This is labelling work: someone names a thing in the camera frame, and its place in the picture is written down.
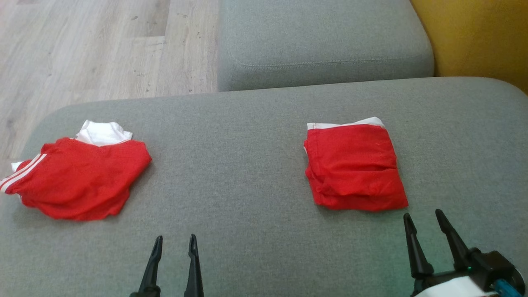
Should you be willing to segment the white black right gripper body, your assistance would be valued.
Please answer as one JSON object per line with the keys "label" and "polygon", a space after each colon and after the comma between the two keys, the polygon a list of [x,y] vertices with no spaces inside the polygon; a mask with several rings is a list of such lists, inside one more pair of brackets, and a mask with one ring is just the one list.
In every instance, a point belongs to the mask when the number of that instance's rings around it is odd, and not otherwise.
{"label": "white black right gripper body", "polygon": [[411,272],[414,278],[412,297],[494,297],[495,291],[483,289],[471,278],[476,270],[439,274]]}

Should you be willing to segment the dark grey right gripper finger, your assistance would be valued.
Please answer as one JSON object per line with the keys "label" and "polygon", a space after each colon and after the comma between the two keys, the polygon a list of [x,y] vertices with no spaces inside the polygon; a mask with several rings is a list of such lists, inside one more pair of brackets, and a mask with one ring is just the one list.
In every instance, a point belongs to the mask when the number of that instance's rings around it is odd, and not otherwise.
{"label": "dark grey right gripper finger", "polygon": [[445,216],[444,212],[440,209],[435,210],[435,215],[441,231],[445,234],[448,245],[451,251],[451,256],[454,260],[455,271],[465,271],[470,267],[468,260],[469,249],[464,241],[458,235],[456,229],[452,226],[450,221]]}
{"label": "dark grey right gripper finger", "polygon": [[403,215],[405,238],[411,276],[414,279],[425,279],[434,273],[432,265],[427,261],[417,238],[417,230],[410,214]]}

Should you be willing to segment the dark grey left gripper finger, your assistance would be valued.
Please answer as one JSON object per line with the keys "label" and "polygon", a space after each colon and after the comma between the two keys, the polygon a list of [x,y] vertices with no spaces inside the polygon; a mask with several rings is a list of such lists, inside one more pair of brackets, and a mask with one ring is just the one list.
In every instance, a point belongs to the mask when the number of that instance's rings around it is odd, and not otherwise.
{"label": "dark grey left gripper finger", "polygon": [[190,236],[189,251],[190,268],[184,297],[204,297],[202,273],[196,235]]}
{"label": "dark grey left gripper finger", "polygon": [[161,289],[157,285],[158,264],[162,257],[163,237],[158,236],[153,245],[140,287],[130,297],[160,297]]}

